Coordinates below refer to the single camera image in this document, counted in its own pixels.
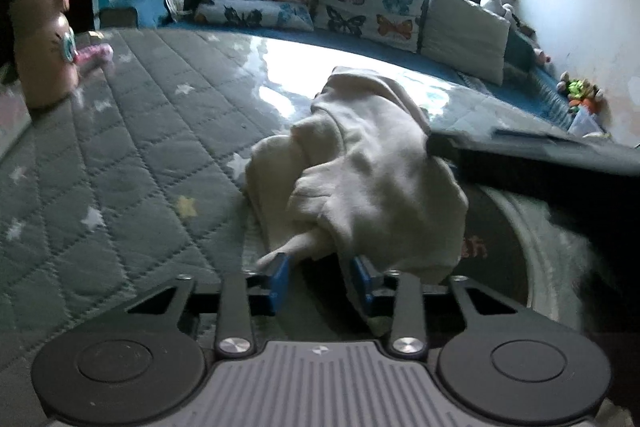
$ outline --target stuffed toy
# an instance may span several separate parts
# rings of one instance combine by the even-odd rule
[[[13,0],[14,55],[28,108],[59,102],[78,86],[78,64],[91,57],[109,60],[108,44],[78,54],[76,39],[64,15],[69,0]]]
[[[533,50],[533,53],[534,53],[534,55],[536,57],[535,61],[536,61],[536,65],[537,66],[542,67],[545,64],[548,64],[549,62],[551,62],[551,57],[549,57],[549,55],[547,55],[540,48],[535,48]]]
[[[502,0],[480,0],[480,6],[503,19],[507,19],[512,26],[516,26],[512,5],[502,4]]]
[[[560,82],[556,86],[558,93],[564,94],[569,99],[569,113],[576,115],[580,106],[583,106],[590,114],[598,114],[600,105],[604,100],[604,92],[588,80],[571,79],[565,71],[560,76]]]

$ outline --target beige cloth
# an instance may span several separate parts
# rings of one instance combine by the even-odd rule
[[[460,259],[467,201],[429,123],[394,80],[336,68],[290,136],[252,149],[246,183],[270,253],[293,260],[337,252],[437,283]]]

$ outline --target screw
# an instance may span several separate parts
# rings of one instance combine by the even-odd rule
[[[392,346],[398,353],[404,353],[405,355],[412,355],[424,349],[424,343],[415,337],[396,339]]]
[[[245,353],[251,347],[251,343],[246,339],[240,339],[239,337],[229,337],[220,341],[218,347],[225,353]]]

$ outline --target gray gripper base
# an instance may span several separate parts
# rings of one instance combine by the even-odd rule
[[[458,409],[423,365],[392,360],[373,342],[270,342],[256,357],[220,363],[192,401],[146,427],[409,425],[494,424]]]

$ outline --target pink cartoon toy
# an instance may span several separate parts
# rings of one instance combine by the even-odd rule
[[[47,107],[65,98],[78,85],[77,66],[113,57],[108,44],[78,53],[64,15],[68,10],[69,0],[13,0],[9,8],[15,64],[29,108]]]

